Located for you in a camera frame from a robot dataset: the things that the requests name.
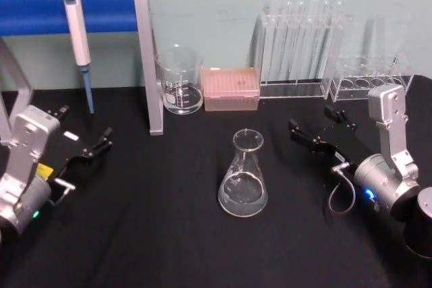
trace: glass flask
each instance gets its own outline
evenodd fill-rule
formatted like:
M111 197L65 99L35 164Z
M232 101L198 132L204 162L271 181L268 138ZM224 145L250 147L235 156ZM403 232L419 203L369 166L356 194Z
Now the glass flask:
M175 47L155 57L161 73L163 105L171 113L191 114L203 105L200 74L203 59L188 47Z
M241 129L234 134L233 143L236 155L219 187L218 199L226 212L249 217L262 211L268 198L257 158L264 139L253 129Z

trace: blue pipe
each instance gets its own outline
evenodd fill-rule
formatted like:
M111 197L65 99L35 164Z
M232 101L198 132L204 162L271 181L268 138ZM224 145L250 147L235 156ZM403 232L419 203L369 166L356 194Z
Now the blue pipe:
M86 31L135 32L134 0L81 0ZM63 0L0 0L0 36L68 34Z

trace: black tablecloth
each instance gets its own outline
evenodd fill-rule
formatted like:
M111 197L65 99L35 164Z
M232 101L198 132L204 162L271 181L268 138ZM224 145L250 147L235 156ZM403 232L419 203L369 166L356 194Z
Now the black tablecloth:
M83 90L34 96L42 109L68 104L63 128L89 142L111 126L114 146L71 170L65 178L77 191L2 246L0 287L432 287L431 263L407 251L401 224L361 199L345 216L328 211L334 182L288 132L291 117L310 131L328 125L322 98L262 100L251 112L165 112L164 135L152 137L143 89L93 92L93 118ZM432 81L416 77L406 101L408 148L420 183L432 185ZM379 149L365 100L335 106ZM232 136L244 127L264 136L269 201L239 219L221 209L217 189L234 156ZM2 150L3 168L6 157Z

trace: yellow label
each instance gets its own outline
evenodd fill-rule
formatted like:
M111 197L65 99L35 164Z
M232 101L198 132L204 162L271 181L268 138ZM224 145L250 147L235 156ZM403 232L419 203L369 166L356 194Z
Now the yellow label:
M47 165L43 165L42 163L39 163L38 169L36 170L36 174L43 179L48 179L48 177L52 174L53 171L54 171L53 168L50 168Z

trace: blue pipette tip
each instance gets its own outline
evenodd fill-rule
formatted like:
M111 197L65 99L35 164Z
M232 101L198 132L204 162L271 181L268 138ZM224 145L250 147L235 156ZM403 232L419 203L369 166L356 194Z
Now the blue pipette tip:
M94 114L95 110L93 108L93 97L92 97L92 87L90 85L90 73L89 69L82 69L82 78L84 79L84 87L86 89L86 95L87 95L87 103L88 103L88 110L90 111L90 114Z

